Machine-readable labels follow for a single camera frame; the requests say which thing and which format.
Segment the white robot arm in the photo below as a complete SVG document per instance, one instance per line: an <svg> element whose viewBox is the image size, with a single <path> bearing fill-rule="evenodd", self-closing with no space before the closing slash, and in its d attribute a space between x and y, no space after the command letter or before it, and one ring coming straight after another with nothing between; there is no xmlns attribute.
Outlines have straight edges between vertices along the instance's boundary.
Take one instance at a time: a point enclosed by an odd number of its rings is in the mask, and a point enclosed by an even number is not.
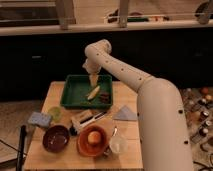
<svg viewBox="0 0 213 171"><path fill-rule="evenodd" d="M113 57L111 51L106 39L87 45L83 67L90 74L105 69L137 94L144 171L194 171L184 106L177 87Z"/></svg>

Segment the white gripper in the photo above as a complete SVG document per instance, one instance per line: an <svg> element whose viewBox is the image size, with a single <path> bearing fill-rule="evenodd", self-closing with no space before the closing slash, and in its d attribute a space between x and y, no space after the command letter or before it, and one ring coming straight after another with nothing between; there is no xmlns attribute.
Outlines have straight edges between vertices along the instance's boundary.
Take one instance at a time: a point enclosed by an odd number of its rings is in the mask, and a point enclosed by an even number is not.
<svg viewBox="0 0 213 171"><path fill-rule="evenodd" d="M97 74L100 72L101 67L91 59L86 59L82 67L90 74L89 75L90 85L92 87L95 87L98 82Z"/></svg>

